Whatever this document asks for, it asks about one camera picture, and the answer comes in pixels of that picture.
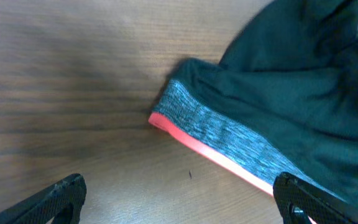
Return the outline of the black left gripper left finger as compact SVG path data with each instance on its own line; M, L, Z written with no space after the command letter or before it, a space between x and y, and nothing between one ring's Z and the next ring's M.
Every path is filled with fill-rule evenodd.
M0 212L0 224L78 224L86 198L81 174L71 174Z

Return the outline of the black leggings with red waistband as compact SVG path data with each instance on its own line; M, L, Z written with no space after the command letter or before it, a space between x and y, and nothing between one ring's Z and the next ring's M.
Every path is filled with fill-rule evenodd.
M268 194L288 172L358 208L358 1L271 2L149 122Z

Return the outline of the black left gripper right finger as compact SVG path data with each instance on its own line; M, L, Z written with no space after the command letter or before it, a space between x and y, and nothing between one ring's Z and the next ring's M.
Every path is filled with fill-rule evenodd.
M358 208L314 185L282 172L273 197L284 224L358 224Z

